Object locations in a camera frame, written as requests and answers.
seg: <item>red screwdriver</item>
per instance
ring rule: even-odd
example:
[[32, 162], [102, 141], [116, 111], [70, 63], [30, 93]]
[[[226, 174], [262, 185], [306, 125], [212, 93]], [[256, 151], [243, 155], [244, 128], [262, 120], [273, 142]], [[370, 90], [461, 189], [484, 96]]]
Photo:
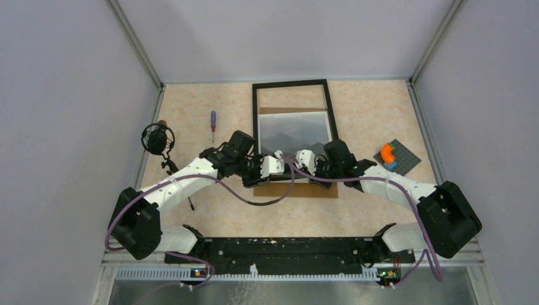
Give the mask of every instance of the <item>red screwdriver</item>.
[[212, 110], [212, 144], [215, 142], [215, 123], [217, 122], [217, 113]]

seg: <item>white wall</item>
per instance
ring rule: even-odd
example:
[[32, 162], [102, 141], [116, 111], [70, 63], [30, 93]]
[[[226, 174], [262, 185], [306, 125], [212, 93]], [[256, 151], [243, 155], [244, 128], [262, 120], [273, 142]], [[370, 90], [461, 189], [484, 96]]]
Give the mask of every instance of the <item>white wall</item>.
[[0, 304], [86, 304], [156, 88], [104, 0], [0, 4]]
[[468, 1], [419, 83], [505, 304], [537, 304], [539, 1]]
[[166, 83], [408, 78], [452, 0], [119, 0]]

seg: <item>beige marble table surface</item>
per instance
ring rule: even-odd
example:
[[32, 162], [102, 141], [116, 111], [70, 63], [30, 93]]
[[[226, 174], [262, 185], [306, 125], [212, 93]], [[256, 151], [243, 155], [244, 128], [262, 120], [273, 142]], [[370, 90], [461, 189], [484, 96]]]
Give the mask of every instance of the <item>beige marble table surface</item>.
[[[329, 81], [339, 137], [357, 159], [373, 159], [382, 145], [398, 139], [422, 162], [407, 174], [410, 179], [434, 183], [434, 176], [404, 80]], [[262, 107], [323, 107], [322, 87], [292, 87], [259, 90]], [[189, 164], [212, 146], [210, 112], [217, 111], [215, 146], [227, 141], [235, 130], [252, 134], [252, 84], [214, 83], [167, 85], [159, 119], [167, 121], [176, 136], [172, 160], [179, 168]], [[161, 157], [149, 156], [142, 186], [167, 175]], [[242, 187], [241, 178], [226, 179], [239, 194], [253, 201], [252, 189]], [[384, 198], [364, 194], [344, 185], [338, 199], [286, 198], [268, 207], [247, 205], [218, 184], [207, 187], [176, 206], [165, 224], [189, 224], [204, 236], [369, 236], [391, 222], [414, 221], [404, 207]]]

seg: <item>gray floor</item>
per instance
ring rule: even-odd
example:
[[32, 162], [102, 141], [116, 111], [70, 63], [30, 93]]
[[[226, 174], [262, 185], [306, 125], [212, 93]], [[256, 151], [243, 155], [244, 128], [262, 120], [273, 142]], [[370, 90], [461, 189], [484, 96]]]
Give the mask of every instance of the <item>gray floor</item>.
[[[117, 281], [109, 305], [130, 305], [158, 281]], [[339, 304], [477, 304], [466, 268], [444, 268], [438, 283], [429, 268], [420, 268], [396, 290], [362, 287], [349, 282], [213, 281], [194, 292], [179, 286], [165, 287], [142, 304], [211, 305], [339, 305]]]

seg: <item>brown cardboard backing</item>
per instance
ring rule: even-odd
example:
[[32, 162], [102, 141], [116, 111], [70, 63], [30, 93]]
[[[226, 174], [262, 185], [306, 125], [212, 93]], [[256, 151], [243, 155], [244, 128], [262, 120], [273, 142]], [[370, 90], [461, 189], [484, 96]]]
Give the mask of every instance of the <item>brown cardboard backing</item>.
[[[291, 112], [314, 112], [327, 111], [326, 108], [285, 108], [285, 107], [260, 107], [259, 114], [291, 113]], [[268, 183], [263, 186], [257, 186], [253, 190], [254, 196], [260, 197], [279, 197], [290, 186], [289, 183]], [[337, 184], [333, 183], [329, 189], [311, 183], [296, 183], [289, 197], [305, 198], [339, 198]]]

